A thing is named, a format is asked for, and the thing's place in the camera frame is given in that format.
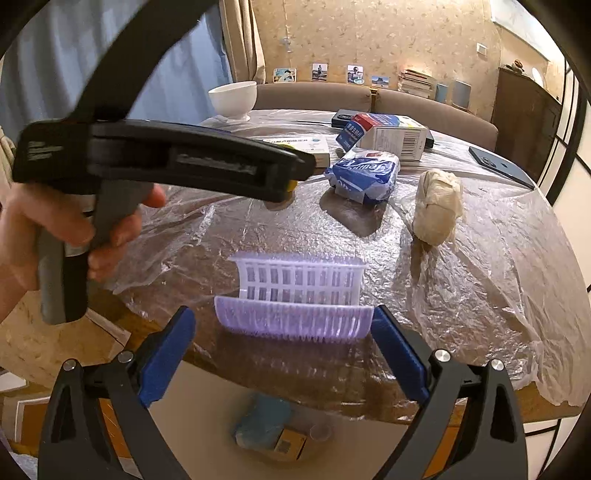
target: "cabinet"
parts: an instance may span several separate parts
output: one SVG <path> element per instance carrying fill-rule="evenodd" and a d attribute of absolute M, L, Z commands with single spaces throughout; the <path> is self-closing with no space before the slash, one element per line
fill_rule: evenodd
<path fill-rule="evenodd" d="M 561 105 L 525 75 L 501 67 L 492 123 L 498 128 L 495 153 L 540 179 L 560 120 Z"/>

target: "blue gripper pad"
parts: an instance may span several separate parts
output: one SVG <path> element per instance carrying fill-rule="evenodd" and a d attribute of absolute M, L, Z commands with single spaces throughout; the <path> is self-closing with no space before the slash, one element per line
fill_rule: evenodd
<path fill-rule="evenodd" d="M 429 390 L 425 367 L 382 307 L 374 309 L 371 335 L 407 398 L 421 405 L 426 402 Z"/>
<path fill-rule="evenodd" d="M 195 325 L 193 312 L 188 307 L 180 307 L 162 331 L 158 346 L 139 372 L 138 398 L 144 407 L 148 408 L 153 401 L 164 396 L 187 347 L 195 337 Z"/>

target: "photograph on wall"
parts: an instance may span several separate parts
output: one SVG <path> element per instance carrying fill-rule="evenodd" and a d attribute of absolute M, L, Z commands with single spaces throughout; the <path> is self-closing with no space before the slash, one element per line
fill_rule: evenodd
<path fill-rule="evenodd" d="M 347 65 L 347 83 L 363 85 L 363 67 L 361 65 Z"/>
<path fill-rule="evenodd" d="M 296 69 L 275 69 L 273 70 L 273 83 L 295 82 Z"/>
<path fill-rule="evenodd" d="M 312 64 L 312 81 L 325 82 L 329 74 L 329 65 L 327 63 Z"/>
<path fill-rule="evenodd" d="M 380 75 L 372 75 L 371 76 L 371 86 L 372 87 L 388 88 L 389 85 L 390 85 L 390 77 L 383 77 Z"/>

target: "bread dough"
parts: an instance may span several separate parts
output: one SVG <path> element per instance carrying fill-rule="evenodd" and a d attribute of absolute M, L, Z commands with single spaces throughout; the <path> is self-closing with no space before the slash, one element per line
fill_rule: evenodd
<path fill-rule="evenodd" d="M 423 242 L 440 245 L 463 215 L 462 184 L 453 173 L 434 168 L 418 181 L 413 231 Z"/>

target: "barcode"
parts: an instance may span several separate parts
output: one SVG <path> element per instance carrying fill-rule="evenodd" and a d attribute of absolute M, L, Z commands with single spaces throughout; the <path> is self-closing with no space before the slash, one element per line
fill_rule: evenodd
<path fill-rule="evenodd" d="M 287 453 L 291 449 L 291 443 L 287 440 L 280 440 L 277 446 L 275 447 L 275 451 L 279 453 Z"/>
<path fill-rule="evenodd" d="M 417 148 L 419 132 L 405 132 L 402 140 L 400 160 L 414 160 L 414 151 Z"/>

